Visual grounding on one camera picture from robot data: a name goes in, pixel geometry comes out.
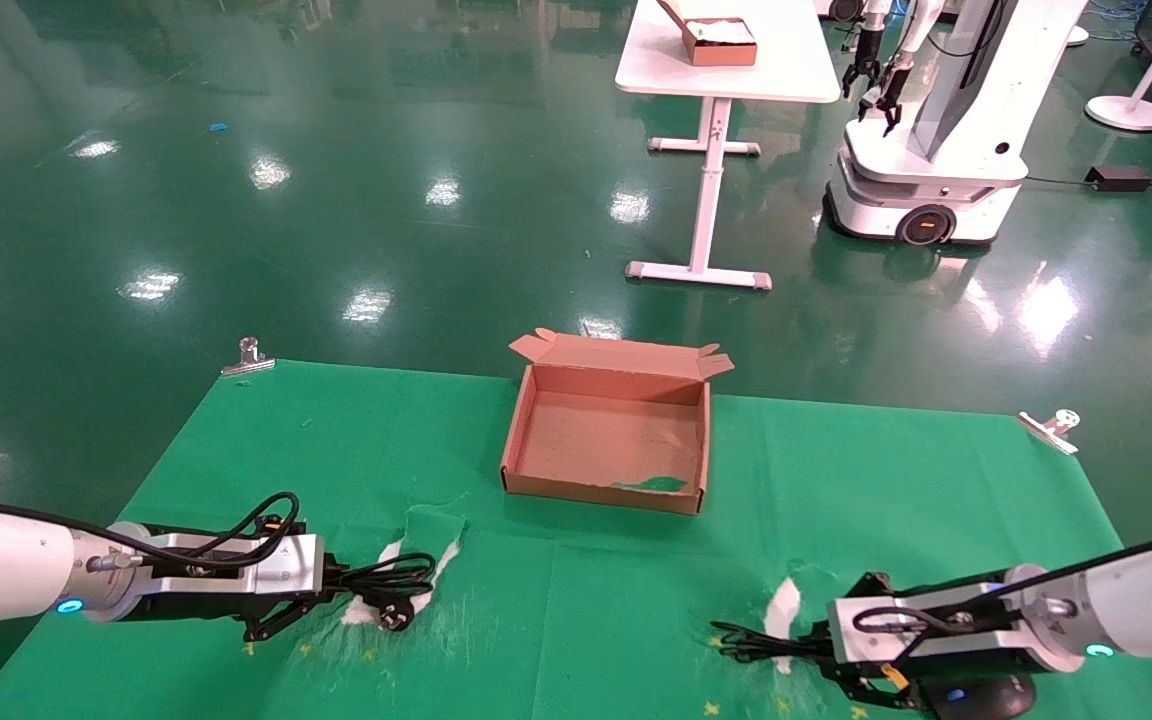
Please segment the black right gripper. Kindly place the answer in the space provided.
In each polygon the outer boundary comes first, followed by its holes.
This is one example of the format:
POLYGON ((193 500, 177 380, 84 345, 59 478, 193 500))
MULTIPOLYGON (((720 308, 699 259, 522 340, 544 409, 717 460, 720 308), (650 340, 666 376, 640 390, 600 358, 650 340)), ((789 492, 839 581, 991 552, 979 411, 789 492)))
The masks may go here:
MULTIPOLYGON (((895 594, 890 575, 882 571, 865 573, 851 588, 852 598, 895 594)), ((851 702, 923 714, 931 711, 924 684, 1055 670, 1034 647, 1011 641, 924 641, 897 659, 905 646, 905 641, 838 641, 836 659, 814 655, 814 666, 851 702)))

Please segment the black background robot gripper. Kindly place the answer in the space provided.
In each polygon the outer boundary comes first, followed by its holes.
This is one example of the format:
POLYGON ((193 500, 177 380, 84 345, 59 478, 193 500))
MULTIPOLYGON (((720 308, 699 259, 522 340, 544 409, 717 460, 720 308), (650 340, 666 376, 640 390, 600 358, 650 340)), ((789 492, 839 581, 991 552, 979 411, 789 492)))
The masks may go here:
POLYGON ((901 122, 902 105, 900 99, 910 70, 909 67, 887 65, 876 85, 867 88, 867 92, 861 96, 861 120, 867 118, 869 111, 881 111, 884 122, 886 122, 882 136, 890 135, 901 122))
POLYGON ((852 86, 861 78, 867 79, 867 88, 873 88, 878 79, 879 69, 881 69, 881 65, 879 65, 877 55, 856 55, 852 63, 846 68, 844 77, 841 79, 842 97, 849 99, 852 86))

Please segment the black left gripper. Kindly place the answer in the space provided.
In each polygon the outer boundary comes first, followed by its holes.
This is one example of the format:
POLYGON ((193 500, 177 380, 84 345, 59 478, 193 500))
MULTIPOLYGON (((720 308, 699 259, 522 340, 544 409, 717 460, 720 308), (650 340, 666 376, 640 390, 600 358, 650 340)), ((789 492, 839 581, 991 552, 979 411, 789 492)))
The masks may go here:
POLYGON ((232 619, 244 624, 243 642, 259 643, 298 623, 317 606, 334 601, 338 593, 351 593, 348 571, 346 562, 324 559, 321 583, 314 588, 217 577, 134 579, 127 596, 116 602, 116 620, 147 623, 232 619))

